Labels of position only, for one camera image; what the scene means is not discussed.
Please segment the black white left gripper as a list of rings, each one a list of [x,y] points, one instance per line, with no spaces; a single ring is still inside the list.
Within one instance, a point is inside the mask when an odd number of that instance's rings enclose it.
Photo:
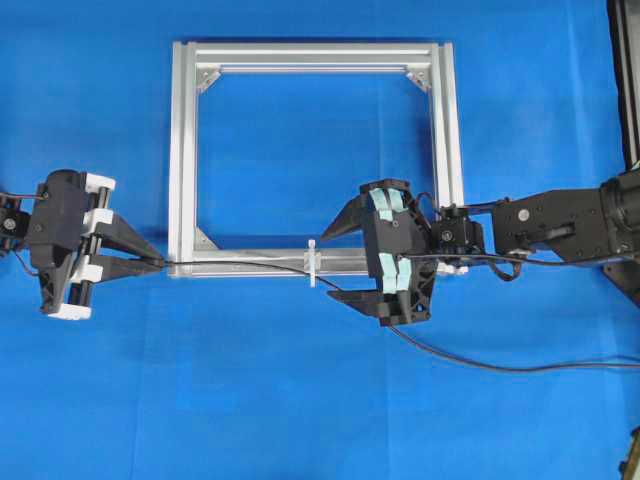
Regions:
[[[91,308],[79,300],[64,301],[72,267],[83,240],[92,233],[100,241],[89,264],[102,268],[98,283],[161,272],[164,257],[121,216],[107,212],[116,181],[109,177],[57,170],[38,186],[26,245],[37,272],[41,312],[63,320],[86,320]],[[100,255],[104,247],[127,258]]]

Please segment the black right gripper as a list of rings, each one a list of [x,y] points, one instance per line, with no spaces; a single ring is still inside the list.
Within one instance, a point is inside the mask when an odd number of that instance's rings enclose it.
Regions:
[[[424,259],[431,227],[406,181],[385,179],[360,187],[324,230],[323,242],[347,235],[364,238],[374,290],[330,290],[327,295],[382,326],[408,325],[431,317],[437,264]]]

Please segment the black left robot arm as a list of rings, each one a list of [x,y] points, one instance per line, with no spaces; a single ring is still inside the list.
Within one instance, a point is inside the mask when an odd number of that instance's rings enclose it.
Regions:
[[[86,320],[95,285],[166,267],[160,252],[109,208],[115,187],[109,177],[57,170],[32,195],[1,194],[1,255],[29,252],[43,314]]]

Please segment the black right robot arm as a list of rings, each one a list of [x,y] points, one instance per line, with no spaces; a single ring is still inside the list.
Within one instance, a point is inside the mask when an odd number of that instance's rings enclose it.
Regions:
[[[639,301],[639,173],[598,188],[551,190],[520,200],[441,207],[429,221],[408,182],[361,186],[322,237],[363,235],[370,290],[330,297],[383,327],[426,321],[439,265],[488,266],[504,281],[520,276],[537,250],[558,265],[600,267],[633,303]]]

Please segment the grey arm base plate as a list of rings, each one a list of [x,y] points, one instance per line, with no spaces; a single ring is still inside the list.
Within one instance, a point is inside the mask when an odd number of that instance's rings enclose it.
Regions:
[[[614,262],[603,267],[604,275],[636,306],[639,306],[640,267],[636,261]]]

